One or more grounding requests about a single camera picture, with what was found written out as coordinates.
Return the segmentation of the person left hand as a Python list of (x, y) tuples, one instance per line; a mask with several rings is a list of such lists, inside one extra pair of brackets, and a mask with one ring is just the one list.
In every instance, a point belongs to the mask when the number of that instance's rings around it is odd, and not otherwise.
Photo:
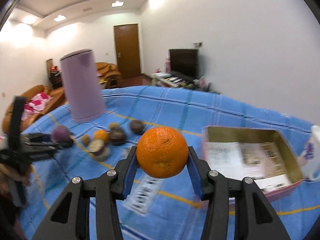
[(26, 171), (23, 175), (20, 175), (15, 169), (12, 167), (1, 164), (1, 194), (7, 196), (10, 192), (9, 189), (9, 180), (21, 182), (23, 186), (30, 185), (30, 174), (33, 170), (31, 165), (28, 165)]

